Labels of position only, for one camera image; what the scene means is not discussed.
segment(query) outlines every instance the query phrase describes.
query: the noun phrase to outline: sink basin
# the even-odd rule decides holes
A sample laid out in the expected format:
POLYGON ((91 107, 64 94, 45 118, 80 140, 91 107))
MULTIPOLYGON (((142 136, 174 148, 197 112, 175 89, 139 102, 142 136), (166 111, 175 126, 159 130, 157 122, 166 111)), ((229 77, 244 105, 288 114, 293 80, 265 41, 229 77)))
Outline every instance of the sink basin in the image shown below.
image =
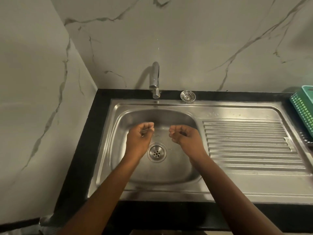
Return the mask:
POLYGON ((185 113, 152 108, 147 110, 130 110, 121 115, 114 126, 112 144, 110 145, 112 170, 119 164, 125 154, 127 133, 131 127, 142 122, 154 122, 154 135, 151 144, 154 145, 152 155, 149 150, 140 160, 131 176, 130 182, 146 184, 175 184, 193 181, 200 174, 191 166, 189 158, 181 147, 169 138, 168 129, 173 124, 185 124, 197 129, 193 118, 185 113))
POLYGON ((207 154, 252 201, 313 204, 313 158, 279 102, 112 100, 88 196, 125 154, 127 133, 155 123, 121 200, 213 201, 169 127, 196 128, 207 154))

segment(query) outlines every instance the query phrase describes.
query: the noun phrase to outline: marble wall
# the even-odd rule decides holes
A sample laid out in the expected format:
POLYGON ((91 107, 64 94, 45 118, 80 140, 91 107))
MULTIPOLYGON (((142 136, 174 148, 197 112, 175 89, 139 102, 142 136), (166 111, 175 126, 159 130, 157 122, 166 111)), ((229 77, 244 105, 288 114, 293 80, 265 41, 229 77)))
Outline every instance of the marble wall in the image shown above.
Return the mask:
POLYGON ((99 88, 313 85, 312 0, 52 0, 99 88))
POLYGON ((0 0, 0 224, 53 212, 96 86, 50 0, 0 0))

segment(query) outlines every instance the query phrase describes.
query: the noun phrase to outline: chrome faucet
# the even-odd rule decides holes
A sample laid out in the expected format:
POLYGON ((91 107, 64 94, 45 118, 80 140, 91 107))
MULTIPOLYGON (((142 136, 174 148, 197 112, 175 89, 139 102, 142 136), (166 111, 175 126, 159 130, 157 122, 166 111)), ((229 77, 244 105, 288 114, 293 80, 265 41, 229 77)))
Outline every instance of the chrome faucet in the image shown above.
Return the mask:
POLYGON ((152 97, 154 99, 158 99, 160 97, 159 74, 160 74, 160 65, 158 62, 154 62, 152 64, 152 74, 150 74, 150 85, 149 85, 149 88, 152 90, 152 97))

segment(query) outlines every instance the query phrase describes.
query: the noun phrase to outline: skin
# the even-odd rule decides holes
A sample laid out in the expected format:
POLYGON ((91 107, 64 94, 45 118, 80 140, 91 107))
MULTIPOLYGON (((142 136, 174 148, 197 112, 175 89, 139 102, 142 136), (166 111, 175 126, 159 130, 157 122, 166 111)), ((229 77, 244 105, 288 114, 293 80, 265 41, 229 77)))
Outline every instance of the skin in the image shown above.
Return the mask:
MULTIPOLYGON (((169 131, 172 141, 182 147, 201 174, 234 235, 283 234, 207 155, 198 130, 186 125, 172 125, 169 131)), ((102 233, 131 174, 146 153, 153 132, 153 122, 142 123, 129 130, 127 153, 119 165, 58 235, 102 233)))

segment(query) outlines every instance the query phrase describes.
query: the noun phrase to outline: black countertop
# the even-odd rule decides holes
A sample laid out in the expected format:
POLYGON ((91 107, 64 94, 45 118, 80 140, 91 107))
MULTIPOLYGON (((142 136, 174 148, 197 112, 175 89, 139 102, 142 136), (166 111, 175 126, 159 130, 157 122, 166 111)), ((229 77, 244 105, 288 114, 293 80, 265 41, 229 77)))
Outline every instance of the black countertop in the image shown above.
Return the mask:
MULTIPOLYGON (((289 93, 194 91, 197 100, 282 102, 298 130, 305 132, 289 102, 289 93)), ((68 170, 54 215, 44 225, 63 226, 87 199, 111 99, 151 99, 148 90, 99 89, 68 170)), ((180 91, 165 90, 161 100, 180 100, 180 91)), ((255 204, 283 232, 313 232, 313 205, 255 204)), ((229 227, 214 202, 119 201, 105 231, 127 234, 132 229, 221 230, 229 227)))

